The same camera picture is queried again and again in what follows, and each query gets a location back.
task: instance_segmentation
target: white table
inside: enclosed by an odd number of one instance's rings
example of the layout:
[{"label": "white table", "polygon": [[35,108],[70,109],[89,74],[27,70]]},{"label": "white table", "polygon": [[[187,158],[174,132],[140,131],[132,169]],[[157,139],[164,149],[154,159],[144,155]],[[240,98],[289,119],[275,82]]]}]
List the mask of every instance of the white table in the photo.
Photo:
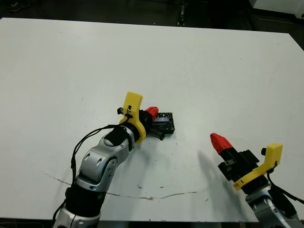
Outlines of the white table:
[{"label": "white table", "polygon": [[[282,143],[273,181],[304,198],[303,85],[304,52],[288,34],[1,19],[0,217],[51,219],[75,144],[118,123],[134,91],[142,108],[173,112],[176,130],[130,153],[101,220],[257,221],[209,135],[261,161],[261,148]],[[83,144],[77,168],[105,133]]]}]

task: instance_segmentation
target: black floor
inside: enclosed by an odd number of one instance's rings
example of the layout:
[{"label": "black floor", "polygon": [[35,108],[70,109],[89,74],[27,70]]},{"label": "black floor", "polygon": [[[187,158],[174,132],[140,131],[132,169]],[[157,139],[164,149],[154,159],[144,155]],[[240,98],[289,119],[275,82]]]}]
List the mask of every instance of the black floor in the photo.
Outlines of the black floor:
[{"label": "black floor", "polygon": [[186,27],[289,33],[304,49],[304,20],[251,9],[247,0],[29,0],[32,6],[0,17],[177,26],[185,2]]}]

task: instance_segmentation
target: scratch mark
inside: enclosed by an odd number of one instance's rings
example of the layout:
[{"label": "scratch mark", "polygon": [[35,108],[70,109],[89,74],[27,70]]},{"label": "scratch mark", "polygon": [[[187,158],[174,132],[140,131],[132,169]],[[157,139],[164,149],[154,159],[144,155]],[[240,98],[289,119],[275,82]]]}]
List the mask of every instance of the scratch mark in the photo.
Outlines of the scratch mark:
[{"label": "scratch mark", "polygon": [[112,196],[120,196],[120,197],[125,197],[125,198],[132,198],[132,199],[144,199],[144,200],[153,200],[155,198],[153,197],[133,197],[133,196],[122,196],[122,195],[118,195],[118,194],[114,194],[114,193],[110,193],[110,192],[107,192],[106,194],[108,195],[112,195]]},{"label": "scratch mark", "polygon": [[[70,183],[64,182],[64,181],[61,180],[61,179],[57,179],[57,178],[55,178],[55,177],[52,177],[51,175],[49,175],[49,174],[46,173],[46,172],[45,172],[44,174],[47,175],[48,177],[54,179],[54,180],[57,180],[57,181],[59,181],[59,182],[61,182],[61,183],[63,183],[63,184],[66,184],[66,185],[68,185],[68,186],[71,186]],[[204,191],[206,191],[206,190],[212,188],[214,185],[216,185],[216,184],[212,184],[212,185],[210,185],[209,187],[207,187],[207,188],[205,188],[205,189],[203,189],[202,191],[199,191],[199,192],[204,192]],[[153,200],[155,200],[155,199],[156,199],[156,200],[162,200],[162,199],[169,198],[169,197],[173,197],[173,196],[179,196],[179,195],[185,195],[185,194],[194,194],[194,193],[198,193],[198,192],[197,192],[197,191],[181,192],[181,193],[175,193],[175,194],[172,194],[172,195],[169,195],[169,196],[160,197],[160,198],[159,198],[159,197],[133,197],[133,196],[122,196],[122,195],[114,194],[114,193],[111,193],[111,192],[107,192],[106,194],[112,195],[112,196],[125,197],[125,198],[141,199],[141,200],[144,199],[144,200],[151,200],[151,201],[153,201]]]},{"label": "scratch mark", "polygon": [[[213,187],[214,185],[216,184],[213,184],[205,189],[203,189],[202,191],[199,191],[199,192],[204,192],[208,189],[210,189],[211,187]],[[114,193],[110,193],[110,192],[107,192],[107,194],[109,195],[113,195],[113,196],[120,196],[120,197],[125,197],[125,198],[132,198],[132,199],[144,199],[144,200],[162,200],[162,199],[165,199],[165,198],[169,198],[169,197],[172,197],[172,196],[179,196],[179,195],[185,195],[185,194],[194,194],[194,193],[198,193],[197,191],[188,191],[188,192],[181,192],[181,193],[175,193],[175,194],[172,194],[172,195],[169,195],[169,196],[164,196],[164,197],[133,197],[133,196],[122,196],[122,195],[117,195],[117,194],[114,194]]]},{"label": "scratch mark", "polygon": [[147,198],[147,197],[140,197],[140,199],[144,199],[144,200],[153,200],[153,197]]},{"label": "scratch mark", "polygon": [[184,195],[184,194],[193,194],[193,193],[198,193],[197,191],[188,191],[188,192],[183,192],[183,193],[175,193],[169,196],[161,197],[160,199],[165,199],[171,196],[179,196],[179,195]]},{"label": "scratch mark", "polygon": [[51,175],[47,174],[46,172],[45,172],[44,174],[47,175],[47,176],[50,177],[50,178],[53,178],[54,180],[57,180],[57,181],[59,181],[59,182],[61,182],[61,183],[67,184],[68,186],[71,186],[70,183],[67,183],[67,182],[64,182],[64,181],[61,180],[61,179],[57,179],[57,178],[55,178],[55,177],[52,177]]}]

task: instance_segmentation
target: black electronic component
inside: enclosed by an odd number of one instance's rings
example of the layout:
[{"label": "black electronic component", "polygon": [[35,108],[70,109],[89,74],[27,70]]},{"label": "black electronic component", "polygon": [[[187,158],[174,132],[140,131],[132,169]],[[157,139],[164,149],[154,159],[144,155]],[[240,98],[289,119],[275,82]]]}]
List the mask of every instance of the black electronic component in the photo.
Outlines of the black electronic component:
[{"label": "black electronic component", "polygon": [[[226,179],[236,182],[253,169],[257,168],[259,160],[250,151],[237,152],[234,148],[224,149],[220,156],[225,160],[218,165]],[[242,187],[246,194],[250,194],[268,183],[265,176],[260,176]]]},{"label": "black electronic component", "polygon": [[172,113],[158,113],[150,127],[164,134],[173,134],[175,128]]}]

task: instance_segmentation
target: wire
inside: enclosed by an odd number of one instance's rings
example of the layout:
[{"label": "wire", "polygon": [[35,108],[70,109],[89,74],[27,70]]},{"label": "wire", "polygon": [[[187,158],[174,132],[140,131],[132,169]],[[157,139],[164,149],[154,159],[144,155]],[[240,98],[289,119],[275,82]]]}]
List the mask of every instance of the wire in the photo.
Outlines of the wire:
[{"label": "wire", "polygon": [[276,185],[272,182],[272,180],[270,179],[270,174],[271,174],[273,171],[274,171],[274,168],[271,169],[271,170],[269,170],[269,171],[267,172],[267,178],[268,178],[269,182],[271,183],[271,187],[277,189],[278,191],[280,191],[281,193],[285,194],[286,196],[288,196],[288,197],[291,198],[292,200],[294,200],[294,201],[299,201],[300,203],[304,204],[304,200],[303,200],[303,199],[297,198],[296,196],[290,194],[288,191],[285,191],[284,189],[282,189],[282,188],[276,186]]},{"label": "wire", "polygon": [[72,225],[73,225],[73,222],[74,222],[75,217],[76,217],[76,215],[74,215],[74,218],[73,218],[73,220],[72,220],[72,222],[71,222],[70,228],[72,228]]},{"label": "wire", "polygon": [[[81,145],[84,143],[84,141],[87,140],[89,137],[94,136],[94,135],[100,133],[104,129],[111,129],[111,128],[115,128],[115,127],[121,126],[122,124],[128,122],[130,118],[133,118],[133,116],[131,116],[130,114],[126,114],[125,116],[127,117],[127,119],[124,122],[122,122],[120,124],[112,124],[112,125],[110,124],[110,125],[107,125],[105,127],[95,129],[95,130],[91,131],[90,133],[88,133],[85,137],[83,137],[76,144],[76,146],[75,146],[75,148],[73,150],[72,158],[71,158],[71,169],[72,169],[72,184],[71,184],[71,186],[73,186],[75,184],[75,181],[76,181],[76,159],[75,159],[75,156],[76,156],[78,150],[80,149]],[[62,207],[64,206],[65,203],[66,203],[66,200],[64,200],[63,203],[60,204],[60,206],[54,212],[53,223],[55,223],[55,221],[56,221],[56,215],[62,209]]]},{"label": "wire", "polygon": [[63,205],[66,203],[66,200],[64,200],[63,202],[62,202],[62,204],[60,204],[60,206],[57,208],[57,210],[54,212],[54,214],[53,214],[53,223],[55,223],[55,221],[56,221],[56,215],[57,215],[57,213],[60,211],[60,209],[63,207]]}]

